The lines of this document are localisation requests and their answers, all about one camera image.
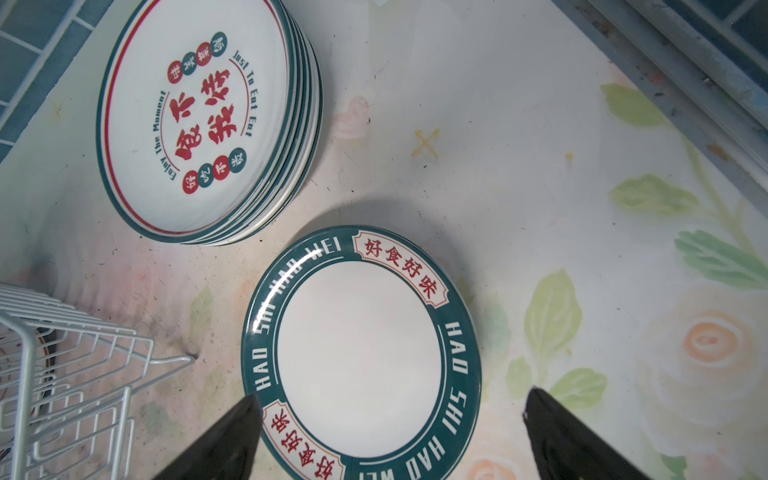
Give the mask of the white wire dish rack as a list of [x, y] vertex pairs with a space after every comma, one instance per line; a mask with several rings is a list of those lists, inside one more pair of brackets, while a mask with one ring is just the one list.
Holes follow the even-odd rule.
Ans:
[[1, 286], [1, 476], [125, 479], [134, 396], [195, 362], [49, 295]]

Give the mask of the white plate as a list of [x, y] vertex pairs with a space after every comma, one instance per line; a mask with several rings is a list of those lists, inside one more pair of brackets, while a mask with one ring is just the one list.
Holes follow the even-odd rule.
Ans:
[[328, 227], [283, 251], [244, 322], [262, 440], [295, 479], [445, 479], [480, 408], [477, 335], [457, 287], [394, 232]]
[[182, 243], [221, 227], [276, 158], [294, 45], [276, 1], [143, 1], [110, 54], [98, 165], [136, 232]]
[[319, 143], [323, 118], [323, 81], [315, 50], [290, 13], [288, 21], [294, 29], [298, 43], [304, 48], [305, 70], [308, 79], [303, 82], [308, 99], [304, 101], [300, 113], [304, 118], [299, 121], [299, 131], [293, 135], [292, 146], [278, 177], [273, 181], [268, 197], [258, 204], [252, 204], [240, 215], [232, 227], [210, 234], [198, 245], [225, 246], [248, 239], [271, 224], [298, 194], [309, 174], [309, 170]]

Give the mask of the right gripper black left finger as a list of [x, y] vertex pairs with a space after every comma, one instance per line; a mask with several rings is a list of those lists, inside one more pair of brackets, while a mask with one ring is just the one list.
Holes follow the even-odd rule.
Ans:
[[155, 478], [249, 479], [262, 428], [258, 398], [247, 394]]

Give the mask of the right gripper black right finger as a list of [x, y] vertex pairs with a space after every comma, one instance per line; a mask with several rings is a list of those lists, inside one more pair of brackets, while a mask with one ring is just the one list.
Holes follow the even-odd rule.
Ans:
[[648, 479], [541, 388], [528, 393], [523, 420], [542, 479]]

